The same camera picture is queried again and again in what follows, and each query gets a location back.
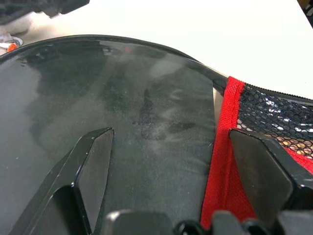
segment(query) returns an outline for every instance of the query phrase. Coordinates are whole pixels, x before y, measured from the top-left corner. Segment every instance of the white table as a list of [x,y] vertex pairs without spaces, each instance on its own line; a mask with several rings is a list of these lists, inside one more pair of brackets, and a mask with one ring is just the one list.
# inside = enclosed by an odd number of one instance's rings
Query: white table
[[313,99],[313,29],[296,0],[90,0],[67,15],[39,15],[26,44],[105,34],[178,49],[247,83]]

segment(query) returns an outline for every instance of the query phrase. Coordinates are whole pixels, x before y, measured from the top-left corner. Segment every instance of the orange object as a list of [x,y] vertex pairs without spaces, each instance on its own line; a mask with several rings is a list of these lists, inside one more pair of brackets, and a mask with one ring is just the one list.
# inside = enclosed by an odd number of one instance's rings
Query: orange object
[[12,43],[12,44],[8,47],[7,52],[13,51],[13,50],[15,50],[16,48],[18,48],[18,46],[17,46],[15,43]]

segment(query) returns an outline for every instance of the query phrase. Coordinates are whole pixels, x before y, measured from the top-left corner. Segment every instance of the glossy black surface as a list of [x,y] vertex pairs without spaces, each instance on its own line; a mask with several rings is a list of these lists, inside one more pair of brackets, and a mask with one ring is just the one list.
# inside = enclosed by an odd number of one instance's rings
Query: glossy black surface
[[115,139],[100,214],[198,220],[215,136],[210,74],[181,52],[118,37],[53,39],[0,57],[0,231],[80,136],[106,126]]

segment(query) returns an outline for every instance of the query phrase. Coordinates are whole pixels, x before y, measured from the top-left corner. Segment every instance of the red fabric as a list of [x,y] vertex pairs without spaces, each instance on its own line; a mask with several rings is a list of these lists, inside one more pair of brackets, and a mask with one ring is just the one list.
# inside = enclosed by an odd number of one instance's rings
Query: red fabric
[[292,158],[300,164],[303,168],[305,168],[309,173],[313,175],[313,161],[306,158],[303,155],[297,154],[289,148],[285,148],[285,150],[292,156]]
[[228,210],[240,220],[255,217],[239,179],[228,132],[237,126],[239,98],[244,83],[229,77],[216,133],[210,173],[201,212],[201,224],[208,228],[216,210]]

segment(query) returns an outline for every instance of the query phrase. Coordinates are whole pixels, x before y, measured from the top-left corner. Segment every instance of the black mesh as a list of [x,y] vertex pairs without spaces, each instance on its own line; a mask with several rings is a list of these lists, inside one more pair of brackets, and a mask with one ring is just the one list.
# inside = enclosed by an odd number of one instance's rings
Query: black mesh
[[237,128],[272,136],[282,146],[313,159],[313,104],[279,98],[245,85]]

